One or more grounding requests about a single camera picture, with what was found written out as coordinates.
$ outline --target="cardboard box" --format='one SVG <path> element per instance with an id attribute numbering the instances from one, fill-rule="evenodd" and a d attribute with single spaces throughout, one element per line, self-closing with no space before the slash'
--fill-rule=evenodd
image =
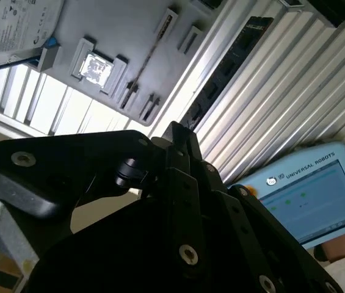
<path id="1" fill-rule="evenodd" d="M 12 259 L 0 260 L 0 293 L 14 292 L 21 277 L 20 269 Z"/>

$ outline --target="metal bolt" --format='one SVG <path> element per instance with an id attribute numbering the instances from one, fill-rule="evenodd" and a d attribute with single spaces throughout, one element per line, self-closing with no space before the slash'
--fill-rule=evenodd
<path id="1" fill-rule="evenodd" d="M 216 171 L 216 168 L 214 168 L 212 165 L 206 165 L 206 168 L 207 168 L 210 172 Z"/>
<path id="2" fill-rule="evenodd" d="M 139 139 L 138 142 L 141 143 L 144 146 L 148 145 L 148 143 L 147 143 L 147 141 L 145 139 Z"/>
<path id="3" fill-rule="evenodd" d="M 327 288 L 329 289 L 329 291 L 331 293 L 337 293 L 337 291 L 335 290 L 335 288 L 331 285 L 330 282 L 325 282 L 325 285 L 327 286 Z"/>
<path id="4" fill-rule="evenodd" d="M 243 197 L 246 197 L 248 195 L 248 192 L 244 188 L 239 188 L 239 191 Z"/>
<path id="5" fill-rule="evenodd" d="M 194 266 L 198 263 L 198 254 L 194 248 L 188 244 L 183 244 L 179 248 L 179 254 L 182 260 L 189 266 Z"/>
<path id="6" fill-rule="evenodd" d="M 26 153 L 25 151 L 18 151 L 11 155 L 12 162 L 20 167 L 34 166 L 37 160 L 33 154 Z"/>
<path id="7" fill-rule="evenodd" d="M 275 286 L 269 277 L 265 275 L 259 276 L 259 283 L 267 293 L 276 293 L 277 290 L 275 289 Z"/>

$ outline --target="screen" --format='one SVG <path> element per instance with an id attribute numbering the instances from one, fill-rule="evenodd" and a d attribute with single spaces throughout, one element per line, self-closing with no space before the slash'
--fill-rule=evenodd
<path id="1" fill-rule="evenodd" d="M 345 174 L 336 160 L 260 201 L 305 244 L 345 227 Z"/>

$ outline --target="touchscreen display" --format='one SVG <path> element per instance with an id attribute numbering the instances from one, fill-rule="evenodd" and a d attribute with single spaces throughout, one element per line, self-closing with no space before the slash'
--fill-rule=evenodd
<path id="1" fill-rule="evenodd" d="M 304 244 L 345 227 L 345 174 L 336 160 L 260 201 Z"/>

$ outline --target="electronic component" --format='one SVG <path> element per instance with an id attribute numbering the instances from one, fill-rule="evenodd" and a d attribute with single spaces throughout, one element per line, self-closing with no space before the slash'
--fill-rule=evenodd
<path id="1" fill-rule="evenodd" d="M 142 76 L 143 71 L 146 69 L 147 65 L 149 64 L 150 59 L 152 58 L 154 52 L 156 51 L 156 48 L 158 47 L 161 40 L 168 37 L 169 33 L 172 30 L 173 25 L 175 24 L 176 20 L 178 18 L 178 14 L 176 14 L 171 9 L 167 9 L 162 21 L 160 22 L 160 25 L 157 28 L 158 35 L 156 37 L 156 41 L 154 42 L 152 48 L 150 49 L 150 52 L 148 53 L 147 57 L 145 58 L 145 61 L 143 62 L 139 72 L 137 73 L 137 76 L 134 78 L 132 82 L 129 83 L 129 90 L 124 96 L 123 102 L 121 103 L 120 108 L 124 109 L 129 101 L 133 97 L 133 92 L 135 89 L 138 90 L 138 80 Z"/>
<path id="2" fill-rule="evenodd" d="M 264 32 L 272 23 L 273 18 L 251 17 L 228 52 L 214 70 L 213 74 L 199 92 L 195 101 L 184 115 L 181 123 L 194 129 L 216 102 L 221 92 L 239 70 L 251 53 Z"/>
<path id="3" fill-rule="evenodd" d="M 125 70 L 128 66 L 127 61 L 125 61 L 122 57 L 116 57 L 114 59 L 114 67 L 111 70 L 111 74 L 105 83 L 104 87 L 101 89 L 103 93 L 108 95 L 110 98 L 113 97 L 118 84 L 125 73 Z"/>
<path id="4" fill-rule="evenodd" d="M 304 5 L 299 0 L 279 0 L 287 8 L 304 7 Z"/>
<path id="5" fill-rule="evenodd" d="M 187 55 L 195 42 L 199 40 L 199 36 L 201 36 L 201 34 L 202 31 L 199 28 L 192 26 L 189 33 L 186 35 L 186 38 L 184 38 L 182 44 L 180 45 L 179 52 Z"/>
<path id="6" fill-rule="evenodd" d="M 345 145 L 292 153 L 240 180 L 305 247 L 345 234 Z"/>
<path id="7" fill-rule="evenodd" d="M 200 2 L 204 3 L 210 9 L 216 9 L 221 5 L 222 0 L 200 0 Z"/>
<path id="8" fill-rule="evenodd" d="M 96 55 L 94 52 L 90 52 L 85 57 L 81 66 L 80 75 L 85 77 L 89 82 L 102 87 L 107 82 L 112 67 L 113 64 Z"/>

